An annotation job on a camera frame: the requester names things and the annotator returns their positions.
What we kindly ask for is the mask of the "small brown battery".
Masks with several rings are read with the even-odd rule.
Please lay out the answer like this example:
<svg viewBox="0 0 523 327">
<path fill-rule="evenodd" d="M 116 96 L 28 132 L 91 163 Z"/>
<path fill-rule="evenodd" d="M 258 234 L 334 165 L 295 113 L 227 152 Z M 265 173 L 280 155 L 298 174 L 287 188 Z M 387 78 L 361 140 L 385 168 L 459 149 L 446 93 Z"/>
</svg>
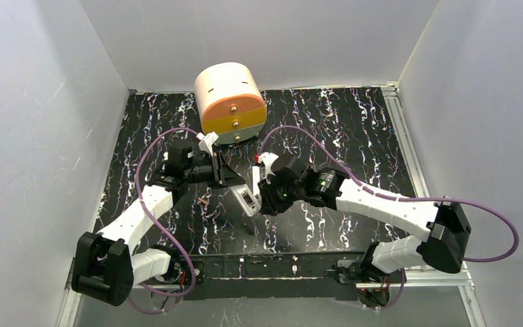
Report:
<svg viewBox="0 0 523 327">
<path fill-rule="evenodd" d="M 208 206 L 210 202 L 207 199 L 204 198 L 198 198 L 197 199 L 200 203 L 202 203 L 204 206 Z"/>
</svg>

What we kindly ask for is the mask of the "white remote control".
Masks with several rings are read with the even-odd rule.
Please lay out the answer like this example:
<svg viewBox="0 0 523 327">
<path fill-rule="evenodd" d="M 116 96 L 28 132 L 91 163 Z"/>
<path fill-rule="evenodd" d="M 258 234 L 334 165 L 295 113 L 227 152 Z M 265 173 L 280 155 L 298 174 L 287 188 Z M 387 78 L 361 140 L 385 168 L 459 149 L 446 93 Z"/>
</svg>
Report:
<svg viewBox="0 0 523 327">
<path fill-rule="evenodd" d="M 258 214 L 261 209 L 261 204 L 247 184 L 231 186 L 229 189 L 237 199 L 239 205 L 241 205 L 247 217 Z"/>
</svg>

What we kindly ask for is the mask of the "white remote battery cover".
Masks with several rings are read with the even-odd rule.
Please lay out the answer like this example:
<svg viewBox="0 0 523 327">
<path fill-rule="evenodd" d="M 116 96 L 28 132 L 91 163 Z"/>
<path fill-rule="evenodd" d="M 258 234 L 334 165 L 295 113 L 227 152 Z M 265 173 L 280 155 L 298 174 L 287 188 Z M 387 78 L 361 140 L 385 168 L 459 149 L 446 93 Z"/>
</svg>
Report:
<svg viewBox="0 0 523 327">
<path fill-rule="evenodd" d="M 253 195 L 257 199 L 260 199 L 260 190 L 259 190 L 259 185 L 258 185 L 258 183 L 261 180 L 260 167 L 259 166 L 252 166 L 251 167 L 251 173 L 252 173 L 252 192 L 253 192 Z"/>
</svg>

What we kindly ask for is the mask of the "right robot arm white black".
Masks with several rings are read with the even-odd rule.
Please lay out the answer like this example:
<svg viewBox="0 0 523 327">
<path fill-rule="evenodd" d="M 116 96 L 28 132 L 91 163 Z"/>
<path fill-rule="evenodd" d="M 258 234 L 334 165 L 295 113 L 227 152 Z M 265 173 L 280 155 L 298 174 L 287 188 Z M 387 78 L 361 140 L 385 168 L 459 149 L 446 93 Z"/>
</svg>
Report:
<svg viewBox="0 0 523 327">
<path fill-rule="evenodd" d="M 262 153 L 255 164 L 265 174 L 257 182 L 263 215 L 279 215 L 303 201 L 367 216 L 409 233 L 389 243 L 373 242 L 359 264 L 340 273 L 374 277 L 412 266 L 430 266 L 450 274 L 461 271 L 471 227 L 460 204 L 403 197 L 359 184 L 342 170 L 315 171 L 293 155 Z"/>
</svg>

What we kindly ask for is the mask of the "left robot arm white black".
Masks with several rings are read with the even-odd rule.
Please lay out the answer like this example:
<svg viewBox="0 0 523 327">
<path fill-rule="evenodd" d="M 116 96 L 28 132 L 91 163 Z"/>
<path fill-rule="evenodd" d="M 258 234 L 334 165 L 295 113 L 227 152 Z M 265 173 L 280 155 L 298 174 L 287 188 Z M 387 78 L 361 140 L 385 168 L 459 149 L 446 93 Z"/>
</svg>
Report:
<svg viewBox="0 0 523 327">
<path fill-rule="evenodd" d="M 72 270 L 73 291 L 119 306 L 129 297 L 133 286 L 173 269 L 192 274 L 190 285 L 194 286 L 197 282 L 194 265 L 178 241 L 174 245 L 181 259 L 160 247 L 139 254 L 133 252 L 158 218 L 174 208 L 189 185 L 206 183 L 211 189 L 228 188 L 246 215 L 259 212 L 258 196 L 214 149 L 216 133 L 199 133 L 196 138 L 196 149 L 172 148 L 165 154 L 163 165 L 152 175 L 138 199 L 112 223 L 96 234 L 85 232 L 79 238 Z"/>
</svg>

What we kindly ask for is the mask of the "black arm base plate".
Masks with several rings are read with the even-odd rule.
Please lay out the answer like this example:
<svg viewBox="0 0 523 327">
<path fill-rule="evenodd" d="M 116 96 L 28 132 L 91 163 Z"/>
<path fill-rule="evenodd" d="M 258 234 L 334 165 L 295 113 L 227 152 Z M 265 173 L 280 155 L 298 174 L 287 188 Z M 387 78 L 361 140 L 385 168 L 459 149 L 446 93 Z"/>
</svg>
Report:
<svg viewBox="0 0 523 327">
<path fill-rule="evenodd" d="M 334 298 L 364 291 L 385 302 L 405 280 L 398 271 L 369 277 L 361 251 L 191 255 L 197 281 L 185 300 L 218 298 Z"/>
</svg>

